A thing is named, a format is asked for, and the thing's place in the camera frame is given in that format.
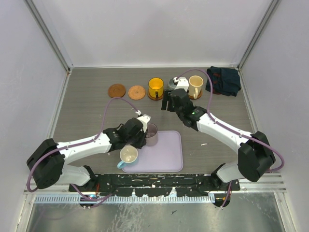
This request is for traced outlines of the grey ceramic mug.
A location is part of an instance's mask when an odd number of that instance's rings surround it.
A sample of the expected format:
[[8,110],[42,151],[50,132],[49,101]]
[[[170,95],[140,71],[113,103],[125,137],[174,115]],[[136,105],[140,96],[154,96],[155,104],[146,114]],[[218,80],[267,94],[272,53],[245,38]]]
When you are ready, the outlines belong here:
[[177,82],[174,82],[174,79],[173,78],[171,78],[170,80],[169,80],[169,83],[168,83],[168,89],[169,90],[174,90],[175,88],[176,88],[176,86],[177,86]]

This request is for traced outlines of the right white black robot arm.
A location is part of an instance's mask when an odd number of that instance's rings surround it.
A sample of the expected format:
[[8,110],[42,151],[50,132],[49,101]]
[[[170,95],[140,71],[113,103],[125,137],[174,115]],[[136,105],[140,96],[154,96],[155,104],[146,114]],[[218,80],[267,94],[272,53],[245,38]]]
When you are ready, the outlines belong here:
[[165,91],[161,109],[175,112],[185,126],[212,136],[236,152],[236,162],[224,163],[211,173],[216,190],[225,189],[233,180],[257,182],[276,161],[265,134],[242,131],[219,120],[207,109],[193,105],[184,89]]

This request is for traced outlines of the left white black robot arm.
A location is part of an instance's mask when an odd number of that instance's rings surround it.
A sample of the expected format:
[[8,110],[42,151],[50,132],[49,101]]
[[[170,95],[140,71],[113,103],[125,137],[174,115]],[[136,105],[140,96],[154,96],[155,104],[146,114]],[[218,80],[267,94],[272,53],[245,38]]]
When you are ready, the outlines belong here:
[[44,140],[27,160],[30,180],[37,189],[54,184],[74,184],[85,191],[95,189],[98,178],[89,166],[75,167],[71,163],[95,154],[121,150],[126,145],[142,148],[151,118],[141,115],[129,119],[116,128],[107,128],[99,135],[84,139],[56,143],[52,138]]

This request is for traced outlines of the purple glass cup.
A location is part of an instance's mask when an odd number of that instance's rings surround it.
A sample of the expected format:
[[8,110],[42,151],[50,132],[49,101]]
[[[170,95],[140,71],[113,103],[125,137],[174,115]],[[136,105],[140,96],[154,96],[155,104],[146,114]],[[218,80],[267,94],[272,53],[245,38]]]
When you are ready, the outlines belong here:
[[158,142],[158,128],[153,123],[148,123],[147,133],[146,133],[146,145],[154,146]]

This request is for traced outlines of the woven rattan coaster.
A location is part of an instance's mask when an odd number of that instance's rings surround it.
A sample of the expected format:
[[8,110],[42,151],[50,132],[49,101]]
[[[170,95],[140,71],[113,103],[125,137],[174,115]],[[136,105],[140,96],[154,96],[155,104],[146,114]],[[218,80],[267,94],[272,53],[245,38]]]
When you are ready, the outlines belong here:
[[133,100],[141,100],[146,94],[144,87],[142,86],[132,86],[128,90],[128,96]]

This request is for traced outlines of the cream yellow mug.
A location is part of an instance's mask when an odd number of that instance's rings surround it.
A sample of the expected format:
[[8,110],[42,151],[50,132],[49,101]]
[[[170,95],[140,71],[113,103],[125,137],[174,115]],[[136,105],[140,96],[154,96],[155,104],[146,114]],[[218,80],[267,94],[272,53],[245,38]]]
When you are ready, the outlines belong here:
[[189,88],[188,95],[196,98],[200,93],[202,86],[204,84],[203,79],[200,76],[194,75],[189,78]]

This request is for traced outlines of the white mug blue handle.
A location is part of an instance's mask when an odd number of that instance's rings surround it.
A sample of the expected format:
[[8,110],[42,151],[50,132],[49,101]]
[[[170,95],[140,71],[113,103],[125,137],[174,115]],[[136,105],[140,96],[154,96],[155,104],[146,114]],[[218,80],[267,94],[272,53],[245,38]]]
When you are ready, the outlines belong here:
[[118,169],[123,169],[128,165],[133,165],[139,158],[138,150],[131,146],[124,146],[119,153],[120,162],[117,164]]

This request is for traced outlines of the yellow glass mug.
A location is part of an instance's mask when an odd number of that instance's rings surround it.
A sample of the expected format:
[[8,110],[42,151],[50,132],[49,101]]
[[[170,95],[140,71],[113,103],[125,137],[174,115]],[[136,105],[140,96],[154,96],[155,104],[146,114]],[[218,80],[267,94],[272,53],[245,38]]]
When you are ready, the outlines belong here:
[[160,78],[152,78],[148,82],[148,92],[152,97],[159,98],[164,94],[164,81]]

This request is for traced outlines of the dark wooden coaster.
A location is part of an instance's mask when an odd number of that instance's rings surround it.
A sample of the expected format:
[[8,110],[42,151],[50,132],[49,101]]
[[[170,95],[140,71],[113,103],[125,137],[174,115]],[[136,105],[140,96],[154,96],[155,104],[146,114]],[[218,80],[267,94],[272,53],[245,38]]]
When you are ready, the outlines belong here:
[[155,98],[155,97],[152,97],[149,92],[147,93],[147,95],[153,101],[159,101],[159,100],[163,99],[163,97],[164,97],[164,94],[163,94],[159,98]]
[[126,88],[122,84],[113,84],[108,88],[108,95],[111,98],[123,97],[126,93]]
[[200,91],[200,93],[198,94],[198,96],[196,98],[194,98],[193,96],[189,95],[189,98],[192,100],[197,100],[202,96],[202,90]]

